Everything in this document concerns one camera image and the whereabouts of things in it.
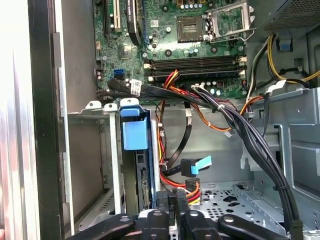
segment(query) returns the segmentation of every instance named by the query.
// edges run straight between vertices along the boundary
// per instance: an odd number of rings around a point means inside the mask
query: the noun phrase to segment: blue sata port
[[[113,75],[124,75],[125,74],[125,70],[124,69],[114,69],[113,70]]]

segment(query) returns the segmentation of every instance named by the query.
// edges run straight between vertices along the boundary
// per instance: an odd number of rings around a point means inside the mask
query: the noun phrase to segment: sata port
[[[125,74],[125,70],[124,69],[114,69],[113,70],[113,75],[124,75]]]
[[[114,75],[114,78],[116,78],[116,79],[125,79],[125,75],[117,74],[117,75]]]

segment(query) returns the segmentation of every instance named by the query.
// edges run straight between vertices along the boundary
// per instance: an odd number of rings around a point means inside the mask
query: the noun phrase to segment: cable tie
[[[283,191],[283,190],[287,190],[287,189],[289,189],[289,188],[290,188],[289,185],[286,185],[286,186],[274,186],[274,187],[273,187],[273,190],[274,190],[274,191]]]
[[[224,104],[220,104],[216,109],[220,110],[221,108],[225,108]]]

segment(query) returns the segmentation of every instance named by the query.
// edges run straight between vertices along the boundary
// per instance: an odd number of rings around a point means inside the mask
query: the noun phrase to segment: chip
[[[130,59],[132,57],[131,45],[125,44],[125,45],[119,46],[118,51],[119,51],[119,57],[122,60]]]
[[[178,43],[199,42],[203,40],[203,19],[201,16],[177,18]]]

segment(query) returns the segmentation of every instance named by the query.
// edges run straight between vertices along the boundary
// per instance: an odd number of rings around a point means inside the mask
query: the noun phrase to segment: black plastic clip
[[[287,190],[287,189],[289,189],[290,188],[290,186],[274,186],[273,187],[273,190],[275,190],[275,191],[283,191],[283,190]]]

